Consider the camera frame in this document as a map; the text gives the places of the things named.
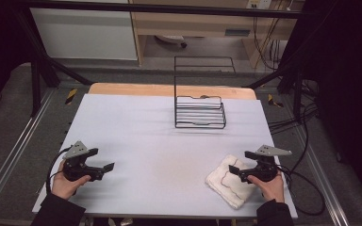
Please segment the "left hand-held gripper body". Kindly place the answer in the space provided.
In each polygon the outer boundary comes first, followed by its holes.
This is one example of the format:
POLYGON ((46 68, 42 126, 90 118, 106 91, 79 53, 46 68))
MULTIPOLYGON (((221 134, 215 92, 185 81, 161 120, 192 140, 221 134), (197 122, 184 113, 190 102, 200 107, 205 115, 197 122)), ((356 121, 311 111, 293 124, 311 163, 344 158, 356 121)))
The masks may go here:
POLYGON ((69 181, 76 181, 85 175, 90 176, 91 182, 103 179, 103 168, 89 167, 86 164, 86 160, 90 157, 89 150, 81 141, 77 141, 63 156, 65 160, 63 173, 69 181))

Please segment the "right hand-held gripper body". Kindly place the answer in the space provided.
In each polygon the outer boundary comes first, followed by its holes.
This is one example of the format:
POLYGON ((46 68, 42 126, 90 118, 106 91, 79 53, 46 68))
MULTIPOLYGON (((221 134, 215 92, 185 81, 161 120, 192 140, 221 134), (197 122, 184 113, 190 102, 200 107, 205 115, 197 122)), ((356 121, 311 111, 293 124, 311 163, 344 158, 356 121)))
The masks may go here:
POLYGON ((254 175, 263 182, 271 181, 277 174, 278 168, 275 163, 276 156, 292 155, 291 151, 268 145, 262 145, 255 153, 258 155, 256 166, 253 169, 250 169, 249 175, 254 175))

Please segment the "white towel with red stitching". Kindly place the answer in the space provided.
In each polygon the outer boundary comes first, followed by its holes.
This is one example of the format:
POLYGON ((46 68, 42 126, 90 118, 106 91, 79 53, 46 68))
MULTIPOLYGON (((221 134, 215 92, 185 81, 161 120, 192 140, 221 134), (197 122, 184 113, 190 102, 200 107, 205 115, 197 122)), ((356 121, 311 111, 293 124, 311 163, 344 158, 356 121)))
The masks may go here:
POLYGON ((237 175, 230 172, 229 166, 237 167, 240 170, 248 169, 246 164, 229 154, 217 168, 208 174, 206 183, 231 207, 240 209, 254 193, 255 185, 242 182, 237 175))

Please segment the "black wire rack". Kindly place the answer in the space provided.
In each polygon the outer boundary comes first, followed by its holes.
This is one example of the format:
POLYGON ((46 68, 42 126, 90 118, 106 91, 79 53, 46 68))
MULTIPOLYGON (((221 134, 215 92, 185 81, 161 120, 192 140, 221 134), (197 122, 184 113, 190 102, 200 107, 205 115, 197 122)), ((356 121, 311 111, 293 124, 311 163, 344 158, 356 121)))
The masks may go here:
POLYGON ((173 114, 175 128, 223 129, 226 126, 224 94, 202 85, 210 78, 234 78, 230 56, 175 56, 173 58, 173 114))

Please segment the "person's right hand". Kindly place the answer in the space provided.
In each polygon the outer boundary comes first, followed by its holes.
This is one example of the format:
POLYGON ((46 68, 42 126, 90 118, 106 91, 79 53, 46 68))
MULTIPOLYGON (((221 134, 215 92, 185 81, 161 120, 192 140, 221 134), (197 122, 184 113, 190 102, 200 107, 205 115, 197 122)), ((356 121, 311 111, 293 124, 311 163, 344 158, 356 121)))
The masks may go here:
POLYGON ((269 201, 284 202, 284 182, 280 171, 277 172, 275 177, 269 182, 263 182, 254 175, 249 175, 248 180, 259 187, 264 199, 269 201))

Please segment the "person's left hand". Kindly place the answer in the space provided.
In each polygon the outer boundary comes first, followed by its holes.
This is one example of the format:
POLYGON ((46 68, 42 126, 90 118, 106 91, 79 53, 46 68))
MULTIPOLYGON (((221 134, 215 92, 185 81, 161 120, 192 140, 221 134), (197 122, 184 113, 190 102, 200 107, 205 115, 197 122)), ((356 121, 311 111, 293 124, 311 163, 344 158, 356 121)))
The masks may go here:
POLYGON ((57 174, 54 176, 51 192, 63 200, 69 200, 78 188, 86 184, 91 177, 85 175, 76 181, 69 181, 62 172, 64 162, 61 162, 57 174))

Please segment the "yellow and black tape strip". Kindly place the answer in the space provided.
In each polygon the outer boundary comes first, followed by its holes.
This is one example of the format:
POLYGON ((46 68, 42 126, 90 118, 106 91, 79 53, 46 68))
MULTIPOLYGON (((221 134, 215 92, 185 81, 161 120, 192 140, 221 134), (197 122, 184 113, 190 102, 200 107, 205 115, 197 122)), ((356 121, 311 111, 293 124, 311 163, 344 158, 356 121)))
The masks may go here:
POLYGON ((277 107, 284 107, 284 105, 282 103, 275 102, 273 99, 273 96, 271 94, 268 94, 268 104, 275 105, 277 107))
POLYGON ((74 96, 76 95, 77 93, 77 89, 71 89, 66 100, 65 100, 65 105, 70 105, 74 96))

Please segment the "wooden table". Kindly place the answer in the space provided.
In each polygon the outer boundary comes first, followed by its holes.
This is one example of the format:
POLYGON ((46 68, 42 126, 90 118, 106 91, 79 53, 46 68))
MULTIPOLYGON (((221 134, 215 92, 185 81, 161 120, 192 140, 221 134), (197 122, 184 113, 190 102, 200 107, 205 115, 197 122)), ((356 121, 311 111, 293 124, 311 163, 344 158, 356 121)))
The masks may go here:
POLYGON ((89 94, 138 95, 138 96, 174 96, 192 97, 220 96, 225 99, 255 100, 252 89, 216 86, 179 86, 157 84, 95 83, 90 86, 89 94))

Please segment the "white cabinet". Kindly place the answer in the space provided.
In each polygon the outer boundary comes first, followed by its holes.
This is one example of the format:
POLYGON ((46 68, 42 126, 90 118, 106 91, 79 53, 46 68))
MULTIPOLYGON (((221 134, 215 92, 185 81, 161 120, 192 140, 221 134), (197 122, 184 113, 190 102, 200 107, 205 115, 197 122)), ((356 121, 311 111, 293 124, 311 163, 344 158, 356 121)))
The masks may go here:
POLYGON ((136 60, 128 12, 31 9, 50 57, 136 60))

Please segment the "white chair base with caster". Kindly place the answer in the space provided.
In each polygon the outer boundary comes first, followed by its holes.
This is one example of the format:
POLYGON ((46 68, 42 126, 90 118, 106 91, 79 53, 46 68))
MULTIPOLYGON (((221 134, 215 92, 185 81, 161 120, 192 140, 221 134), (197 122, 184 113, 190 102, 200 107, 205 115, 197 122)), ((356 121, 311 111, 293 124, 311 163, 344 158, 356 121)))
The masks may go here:
POLYGON ((182 36, 156 36, 157 39, 173 43, 173 44, 179 44, 182 48, 186 48, 188 45, 185 42, 185 39, 182 36))

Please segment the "white power strip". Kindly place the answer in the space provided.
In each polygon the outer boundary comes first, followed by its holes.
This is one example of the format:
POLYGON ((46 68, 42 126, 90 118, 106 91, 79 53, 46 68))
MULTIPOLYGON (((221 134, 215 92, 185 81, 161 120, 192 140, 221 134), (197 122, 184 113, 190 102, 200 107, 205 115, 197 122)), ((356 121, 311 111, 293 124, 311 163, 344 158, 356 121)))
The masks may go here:
POLYGON ((269 9, 272 0, 248 0, 246 8, 269 9))

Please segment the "aluminium rail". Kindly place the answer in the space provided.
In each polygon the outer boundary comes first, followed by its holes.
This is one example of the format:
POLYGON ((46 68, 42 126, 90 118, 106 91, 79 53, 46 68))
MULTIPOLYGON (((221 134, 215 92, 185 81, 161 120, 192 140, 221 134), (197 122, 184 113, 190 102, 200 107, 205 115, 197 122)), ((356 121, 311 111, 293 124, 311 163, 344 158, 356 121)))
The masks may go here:
POLYGON ((10 150, 8 157, 6 158, 5 162, 3 163, 2 167, 0 168, 0 193, 5 186, 9 176, 11 175, 14 167, 16 166, 17 162, 19 161, 28 141, 31 139, 34 131, 36 130, 37 126, 39 125, 41 118, 43 117, 47 107, 49 106, 52 96, 55 94, 56 89, 47 89, 44 93, 42 100, 41 100, 41 107, 37 111, 37 113, 31 117, 25 129, 22 131, 20 136, 18 137, 16 143, 10 150))
POLYGON ((349 226, 349 220, 347 219, 345 212, 337 199, 336 192, 332 188, 325 174, 325 170, 321 166, 319 158, 315 155, 314 149, 311 147, 308 141, 308 133, 304 130, 303 127, 298 127, 296 128, 296 134, 299 137, 301 144, 306 149, 306 154, 304 157, 312 171, 317 186, 324 196, 325 205, 331 219, 334 222, 334 225, 349 226))

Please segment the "black metal frame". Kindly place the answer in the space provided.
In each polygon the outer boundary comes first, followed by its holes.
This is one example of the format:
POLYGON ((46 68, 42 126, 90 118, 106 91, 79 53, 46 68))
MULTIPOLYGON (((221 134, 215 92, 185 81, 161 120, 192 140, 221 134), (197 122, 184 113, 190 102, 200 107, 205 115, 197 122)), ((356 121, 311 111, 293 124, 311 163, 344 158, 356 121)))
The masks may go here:
POLYGON ((311 19, 314 14, 304 11, 285 11, 270 9, 236 9, 236 8, 213 8, 193 7, 175 5, 152 5, 152 4, 127 4, 127 3, 102 3, 102 2, 78 2, 78 1, 51 1, 51 0, 14 0, 8 4, 8 10, 13 15, 13 22, 19 26, 18 34, 24 34, 29 43, 28 53, 32 60, 32 90, 33 90, 33 112, 35 115, 41 107, 39 69, 42 67, 42 78, 49 87, 57 87, 59 80, 56 72, 59 71, 72 77, 83 85, 92 85, 89 79, 73 72, 61 63, 52 59, 44 50, 38 39, 39 33, 31 28, 30 21, 26 19, 25 12, 30 8, 49 9, 72 9, 91 11, 120 11, 120 12, 143 12, 143 13, 167 13, 167 14, 196 14, 216 15, 230 17, 252 17, 252 18, 281 18, 281 19, 311 19))

